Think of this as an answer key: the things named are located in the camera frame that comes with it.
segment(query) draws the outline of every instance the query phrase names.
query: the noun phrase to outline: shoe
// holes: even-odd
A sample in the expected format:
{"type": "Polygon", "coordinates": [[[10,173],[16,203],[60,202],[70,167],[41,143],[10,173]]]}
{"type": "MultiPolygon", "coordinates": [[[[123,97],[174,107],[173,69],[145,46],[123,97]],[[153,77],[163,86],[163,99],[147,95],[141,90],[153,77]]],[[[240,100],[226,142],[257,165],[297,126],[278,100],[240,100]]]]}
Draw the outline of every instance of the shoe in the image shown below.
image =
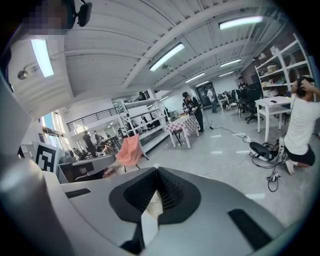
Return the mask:
{"type": "Polygon", "coordinates": [[[285,161],[285,165],[286,165],[286,168],[288,169],[288,172],[290,175],[295,173],[294,162],[292,162],[292,160],[289,159],[289,160],[285,161]]]}

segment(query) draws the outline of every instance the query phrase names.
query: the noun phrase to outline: black shorts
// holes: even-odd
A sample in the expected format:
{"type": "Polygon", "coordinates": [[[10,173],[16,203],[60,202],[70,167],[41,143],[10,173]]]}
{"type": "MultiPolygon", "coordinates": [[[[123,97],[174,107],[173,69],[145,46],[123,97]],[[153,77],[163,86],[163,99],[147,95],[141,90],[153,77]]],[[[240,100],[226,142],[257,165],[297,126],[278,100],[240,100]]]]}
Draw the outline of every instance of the black shorts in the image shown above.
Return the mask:
{"type": "Polygon", "coordinates": [[[316,156],[309,144],[308,151],[305,154],[292,154],[286,147],[284,147],[284,150],[287,153],[288,157],[294,162],[306,164],[309,166],[313,166],[315,163],[316,156]]]}

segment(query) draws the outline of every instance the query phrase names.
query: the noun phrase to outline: black hair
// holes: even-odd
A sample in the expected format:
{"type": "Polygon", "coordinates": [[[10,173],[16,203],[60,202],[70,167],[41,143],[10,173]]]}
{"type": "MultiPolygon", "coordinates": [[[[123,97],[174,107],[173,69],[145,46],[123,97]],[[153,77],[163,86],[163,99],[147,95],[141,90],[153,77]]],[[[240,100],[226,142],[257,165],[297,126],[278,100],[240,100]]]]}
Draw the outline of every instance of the black hair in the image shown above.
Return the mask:
{"type": "Polygon", "coordinates": [[[309,83],[312,83],[314,82],[314,80],[310,77],[307,77],[307,76],[300,76],[296,82],[297,82],[297,85],[296,85],[296,95],[298,95],[299,97],[304,97],[306,96],[306,91],[301,88],[301,85],[302,85],[302,81],[303,80],[307,80],[309,83]]]}

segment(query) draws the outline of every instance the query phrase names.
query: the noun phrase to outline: shelving unit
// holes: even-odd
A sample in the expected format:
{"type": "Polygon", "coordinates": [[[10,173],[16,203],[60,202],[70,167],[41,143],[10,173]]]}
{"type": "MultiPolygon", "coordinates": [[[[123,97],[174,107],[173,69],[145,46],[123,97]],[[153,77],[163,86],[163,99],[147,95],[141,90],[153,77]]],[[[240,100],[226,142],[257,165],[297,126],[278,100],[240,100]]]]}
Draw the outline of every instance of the shelving unit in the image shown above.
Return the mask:
{"type": "Polygon", "coordinates": [[[129,103],[121,101],[121,105],[117,108],[118,114],[120,116],[120,122],[122,123],[122,127],[124,128],[126,134],[129,137],[132,135],[132,133],[134,135],[138,134],[137,130],[140,128],[146,127],[148,124],[151,124],[156,121],[160,122],[159,126],[140,134],[140,136],[139,136],[140,141],[143,139],[148,141],[146,144],[141,146],[144,154],[146,154],[147,151],[152,149],[155,145],[157,145],[159,142],[161,142],[163,139],[165,139],[169,135],[165,131],[166,123],[164,121],[164,117],[161,114],[161,107],[155,107],[155,109],[151,109],[151,110],[146,108],[145,111],[138,113],[138,114],[136,114],[136,113],[131,114],[131,113],[134,108],[138,108],[141,106],[149,106],[149,105],[152,105],[156,102],[161,103],[159,98],[146,99],[146,100],[129,102],[129,103]],[[134,118],[144,116],[147,114],[151,114],[151,113],[156,113],[157,117],[153,120],[148,121],[147,123],[140,124],[137,127],[133,126],[132,121],[134,118]],[[127,122],[131,125],[132,129],[127,130],[126,125],[125,125],[127,122]]]}
{"type": "Polygon", "coordinates": [[[268,95],[265,94],[264,88],[276,88],[276,87],[287,86],[287,90],[290,91],[291,90],[291,86],[293,85],[293,82],[290,81],[289,72],[292,69],[294,70],[294,69],[301,68],[303,66],[307,66],[309,75],[312,77],[312,71],[311,71],[311,67],[310,67],[306,52],[304,51],[304,49],[303,49],[299,39],[297,38],[297,36],[295,34],[293,34],[293,36],[294,36],[295,40],[292,43],[290,43],[288,46],[286,46],[282,50],[276,49],[275,55],[273,55],[271,58],[266,60],[261,65],[255,66],[255,70],[256,70],[256,73],[257,73],[257,75],[259,77],[264,97],[268,97],[268,95]],[[292,54],[297,52],[297,51],[301,51],[302,52],[304,60],[286,66],[284,58],[286,58],[288,56],[292,56],[292,54]],[[274,72],[271,72],[271,73],[265,73],[263,75],[259,75],[260,74],[259,71],[261,69],[266,69],[267,65],[269,66],[269,65],[272,65],[272,64],[275,64],[275,63],[280,63],[280,65],[281,65],[281,66],[279,66],[278,70],[276,70],[274,72]],[[286,80],[285,83],[273,83],[273,84],[270,84],[270,85],[267,85],[267,86],[263,86],[262,85],[263,82],[266,82],[268,80],[268,78],[272,78],[272,76],[276,76],[276,75],[279,75],[281,73],[283,73],[283,75],[284,75],[284,78],[286,80]]]}

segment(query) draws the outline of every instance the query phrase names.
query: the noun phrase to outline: checkered tablecloth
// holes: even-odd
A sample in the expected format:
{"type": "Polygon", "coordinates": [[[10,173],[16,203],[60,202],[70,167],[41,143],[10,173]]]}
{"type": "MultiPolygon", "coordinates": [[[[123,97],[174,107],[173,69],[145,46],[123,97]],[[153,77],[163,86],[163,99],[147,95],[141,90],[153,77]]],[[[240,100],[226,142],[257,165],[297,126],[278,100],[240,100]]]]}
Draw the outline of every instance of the checkered tablecloth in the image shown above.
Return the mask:
{"type": "Polygon", "coordinates": [[[165,129],[172,132],[180,130],[184,127],[186,128],[186,135],[189,136],[190,133],[192,133],[195,129],[199,129],[200,126],[194,115],[184,115],[172,123],[167,124],[165,129]]]}

